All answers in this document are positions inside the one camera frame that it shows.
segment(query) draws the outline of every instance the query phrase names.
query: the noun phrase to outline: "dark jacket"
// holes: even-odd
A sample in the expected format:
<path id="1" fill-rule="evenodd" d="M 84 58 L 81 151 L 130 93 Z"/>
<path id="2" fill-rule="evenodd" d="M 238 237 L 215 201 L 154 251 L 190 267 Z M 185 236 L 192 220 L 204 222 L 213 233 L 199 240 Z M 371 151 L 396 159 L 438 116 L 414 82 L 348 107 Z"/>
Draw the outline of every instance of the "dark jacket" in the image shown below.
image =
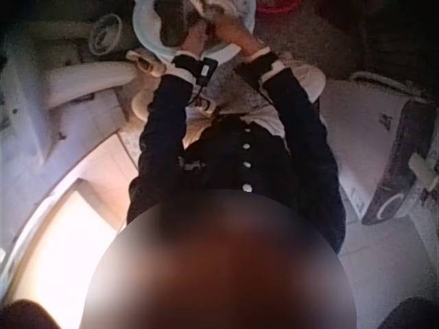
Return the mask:
<path id="1" fill-rule="evenodd" d="M 139 176 L 130 185 L 128 223 L 186 188 L 242 190 L 249 184 L 253 193 L 298 211 L 339 252 L 345 212 L 327 131 L 291 69 L 263 87 L 285 127 L 287 146 L 256 123 L 224 117 L 184 150 L 185 107 L 193 87 L 174 75 L 162 77 L 140 137 Z M 244 162 L 251 167 L 243 166 Z"/>

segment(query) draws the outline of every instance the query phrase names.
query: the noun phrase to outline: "washing machine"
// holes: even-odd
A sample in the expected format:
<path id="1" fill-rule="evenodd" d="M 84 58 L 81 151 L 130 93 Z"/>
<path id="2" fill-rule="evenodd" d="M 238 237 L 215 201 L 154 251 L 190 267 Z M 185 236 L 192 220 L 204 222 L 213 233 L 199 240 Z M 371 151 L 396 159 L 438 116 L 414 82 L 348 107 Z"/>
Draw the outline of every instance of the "washing machine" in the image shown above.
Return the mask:
<path id="1" fill-rule="evenodd" d="M 426 158 L 438 109 L 406 86 L 360 73 L 329 80 L 320 115 L 339 164 L 340 184 L 365 225 L 402 217 L 416 181 L 410 159 Z"/>

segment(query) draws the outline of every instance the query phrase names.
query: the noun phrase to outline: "white button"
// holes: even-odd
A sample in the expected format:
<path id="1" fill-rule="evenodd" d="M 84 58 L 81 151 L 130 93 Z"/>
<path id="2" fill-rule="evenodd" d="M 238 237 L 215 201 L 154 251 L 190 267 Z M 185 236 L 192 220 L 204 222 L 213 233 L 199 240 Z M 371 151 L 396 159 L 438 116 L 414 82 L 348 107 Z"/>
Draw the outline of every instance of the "white button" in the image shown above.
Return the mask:
<path id="1" fill-rule="evenodd" d="M 253 188 L 252 188 L 252 186 L 251 186 L 250 184 L 244 184 L 244 185 L 242 186 L 242 190 L 243 190 L 244 192 L 251 192 L 251 191 L 253 191 Z"/>

